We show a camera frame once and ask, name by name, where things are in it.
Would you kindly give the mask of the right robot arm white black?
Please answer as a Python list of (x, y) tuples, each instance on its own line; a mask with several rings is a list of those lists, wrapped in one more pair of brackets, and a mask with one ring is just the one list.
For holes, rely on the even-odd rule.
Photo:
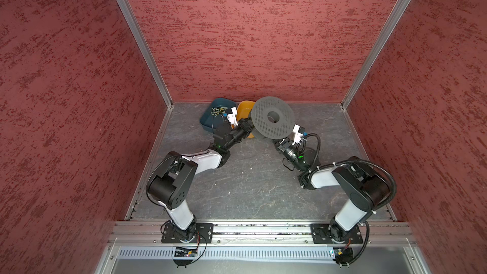
[(284, 161), (293, 166), (291, 171), (300, 172), (298, 181), (302, 189), (339, 186), (347, 195), (345, 205), (328, 226), (327, 237), (335, 243), (349, 240), (354, 228), (389, 204), (397, 193), (393, 176), (373, 162), (350, 157), (321, 166), (318, 162), (321, 141), (317, 141), (315, 149), (304, 143), (295, 144), (289, 138), (274, 140), (273, 143), (284, 156)]

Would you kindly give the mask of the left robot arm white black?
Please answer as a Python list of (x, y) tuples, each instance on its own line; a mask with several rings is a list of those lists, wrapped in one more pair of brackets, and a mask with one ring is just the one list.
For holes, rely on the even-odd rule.
[(230, 149), (246, 139), (254, 130), (251, 118), (243, 118), (235, 127), (220, 125), (214, 142), (203, 152), (183, 155), (172, 151), (151, 173), (146, 184), (148, 200), (161, 206), (169, 215), (169, 224), (181, 242), (197, 236), (196, 217), (189, 209), (186, 196), (197, 174), (224, 166)]

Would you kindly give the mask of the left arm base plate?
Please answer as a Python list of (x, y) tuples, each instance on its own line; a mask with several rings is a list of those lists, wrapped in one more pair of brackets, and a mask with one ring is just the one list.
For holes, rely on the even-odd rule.
[(198, 241), (211, 243), (214, 225), (212, 223), (191, 223), (186, 230), (178, 228), (173, 223), (164, 225), (161, 229), (163, 244), (196, 244)]

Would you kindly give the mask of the grey cable spool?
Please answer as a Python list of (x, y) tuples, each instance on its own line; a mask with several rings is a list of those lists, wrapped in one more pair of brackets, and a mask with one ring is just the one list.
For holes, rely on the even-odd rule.
[(260, 98), (253, 106), (249, 117), (254, 125), (252, 134), (257, 139), (282, 139), (289, 136), (295, 126), (291, 107), (274, 96)]

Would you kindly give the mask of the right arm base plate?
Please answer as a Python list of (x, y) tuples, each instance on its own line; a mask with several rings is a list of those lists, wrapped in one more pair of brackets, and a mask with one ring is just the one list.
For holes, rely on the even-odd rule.
[(311, 224), (311, 236), (314, 244), (362, 244), (363, 238), (359, 225), (345, 231), (338, 224)]

